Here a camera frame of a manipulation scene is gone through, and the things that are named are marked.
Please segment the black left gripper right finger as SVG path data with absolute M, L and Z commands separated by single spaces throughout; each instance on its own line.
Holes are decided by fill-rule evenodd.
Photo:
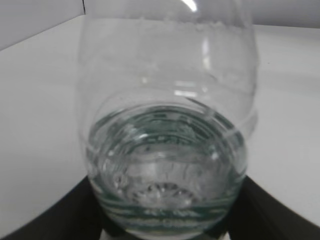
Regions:
M 250 177 L 227 216 L 207 234 L 232 240 L 318 240 L 320 227 L 280 203 Z

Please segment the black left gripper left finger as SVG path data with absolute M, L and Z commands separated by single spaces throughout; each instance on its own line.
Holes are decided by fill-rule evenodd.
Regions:
M 88 177 L 41 215 L 3 240 L 98 240 L 110 220 L 103 214 Z

